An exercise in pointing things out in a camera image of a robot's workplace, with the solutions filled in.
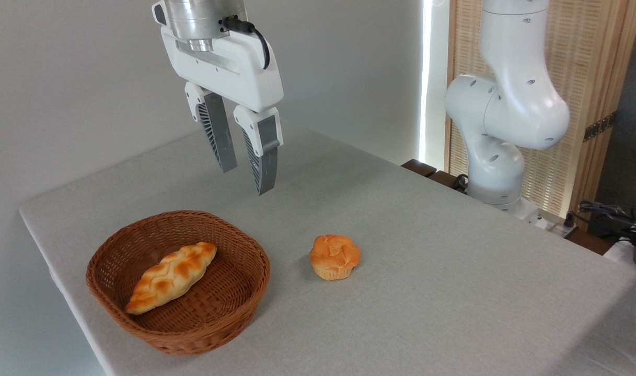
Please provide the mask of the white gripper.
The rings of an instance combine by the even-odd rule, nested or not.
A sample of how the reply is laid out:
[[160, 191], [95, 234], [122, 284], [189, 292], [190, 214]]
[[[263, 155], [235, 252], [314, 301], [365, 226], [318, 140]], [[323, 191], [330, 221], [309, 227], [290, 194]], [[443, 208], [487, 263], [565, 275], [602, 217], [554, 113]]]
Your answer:
[[284, 143], [275, 107], [284, 90], [274, 50], [268, 48], [270, 62], [264, 69], [265, 55], [256, 35], [230, 32], [214, 40], [209, 52], [191, 50], [167, 27], [161, 28], [161, 37], [174, 71], [190, 81], [186, 98], [192, 117], [203, 127], [222, 172], [237, 167], [224, 97], [240, 104], [234, 119], [244, 134], [258, 195], [272, 190], [278, 148]]

